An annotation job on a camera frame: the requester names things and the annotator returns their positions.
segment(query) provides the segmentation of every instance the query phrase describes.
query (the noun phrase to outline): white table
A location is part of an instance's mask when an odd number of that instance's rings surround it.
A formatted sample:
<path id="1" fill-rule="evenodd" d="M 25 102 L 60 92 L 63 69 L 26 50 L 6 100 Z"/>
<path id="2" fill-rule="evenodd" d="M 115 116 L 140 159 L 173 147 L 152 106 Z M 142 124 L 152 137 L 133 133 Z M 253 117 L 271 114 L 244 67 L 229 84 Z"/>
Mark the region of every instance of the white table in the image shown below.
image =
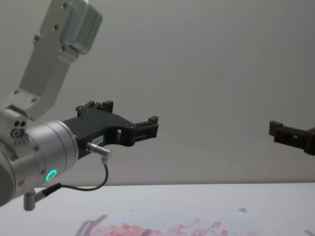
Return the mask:
<path id="1" fill-rule="evenodd" d="M 267 236 L 315 233 L 315 183 L 112 186 L 62 189 L 23 210 L 23 198 L 0 208 L 1 236 L 74 236 L 86 220 L 109 215 L 198 214 L 246 208 Z"/>

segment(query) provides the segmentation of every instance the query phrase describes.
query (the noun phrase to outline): cable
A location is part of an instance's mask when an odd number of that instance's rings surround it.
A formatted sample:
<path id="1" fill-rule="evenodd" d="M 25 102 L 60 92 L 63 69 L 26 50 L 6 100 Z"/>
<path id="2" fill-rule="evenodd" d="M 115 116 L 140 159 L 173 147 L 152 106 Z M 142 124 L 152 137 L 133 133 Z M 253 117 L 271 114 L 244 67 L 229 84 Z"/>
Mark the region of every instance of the cable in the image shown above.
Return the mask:
<path id="1" fill-rule="evenodd" d="M 62 188 L 70 188 L 70 189 L 73 189 L 73 190 L 85 191 L 85 192 L 98 190 L 101 187 L 103 187 L 106 184 L 107 180 L 108 180 L 109 173 L 108 173 L 107 165 L 104 165 L 104 168 L 105 168 L 105 180 L 103 181 L 103 183 L 101 183 L 99 186 L 97 186 L 95 188 L 78 188 L 78 187 L 64 185 L 64 184 L 62 184 Z"/>

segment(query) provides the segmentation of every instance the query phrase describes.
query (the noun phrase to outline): white wall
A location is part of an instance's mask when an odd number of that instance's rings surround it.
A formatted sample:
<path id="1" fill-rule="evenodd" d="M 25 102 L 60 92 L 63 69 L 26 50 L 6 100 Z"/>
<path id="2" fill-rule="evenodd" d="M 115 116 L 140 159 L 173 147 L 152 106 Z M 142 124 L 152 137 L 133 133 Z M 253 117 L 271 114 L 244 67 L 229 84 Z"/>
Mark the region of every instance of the white wall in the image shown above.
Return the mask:
<path id="1" fill-rule="evenodd" d="M 109 147 L 110 184 L 314 181 L 315 157 L 278 145 L 270 120 L 315 121 L 315 1 L 93 0 L 103 23 L 42 119 L 75 116 L 89 100 L 139 122 L 160 117 L 158 138 Z M 15 89 L 48 0 L 0 7 L 0 95 Z M 89 156 L 61 180 L 103 179 Z"/>

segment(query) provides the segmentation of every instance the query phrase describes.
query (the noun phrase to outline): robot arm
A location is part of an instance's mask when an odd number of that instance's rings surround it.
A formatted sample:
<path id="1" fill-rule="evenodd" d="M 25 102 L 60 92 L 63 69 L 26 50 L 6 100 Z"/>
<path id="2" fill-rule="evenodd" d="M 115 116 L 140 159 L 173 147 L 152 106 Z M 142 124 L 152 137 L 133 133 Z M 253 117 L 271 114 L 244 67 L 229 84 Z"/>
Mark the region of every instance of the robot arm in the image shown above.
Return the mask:
<path id="1" fill-rule="evenodd" d="M 0 101 L 0 206 L 25 195 L 26 210 L 62 187 L 35 194 L 34 188 L 70 169 L 95 152 L 103 163 L 107 144 L 132 146 L 157 136 L 158 118 L 133 123 L 113 114 L 113 102 L 89 102 L 76 108 L 77 117 L 28 125 L 55 103 L 70 64 L 86 54 L 102 16 L 87 0 L 52 0 L 33 39 L 34 51 L 19 88 Z"/>

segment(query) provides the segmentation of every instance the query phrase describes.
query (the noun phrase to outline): green led light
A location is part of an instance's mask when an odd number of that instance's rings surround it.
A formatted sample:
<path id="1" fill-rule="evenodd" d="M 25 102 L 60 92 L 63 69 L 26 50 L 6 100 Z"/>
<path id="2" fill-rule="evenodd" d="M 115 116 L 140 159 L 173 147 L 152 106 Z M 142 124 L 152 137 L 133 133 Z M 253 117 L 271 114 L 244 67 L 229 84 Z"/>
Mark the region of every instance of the green led light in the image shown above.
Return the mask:
<path id="1" fill-rule="evenodd" d="M 46 181 L 51 181 L 57 175 L 57 172 L 57 170 L 51 170 L 46 176 Z"/>

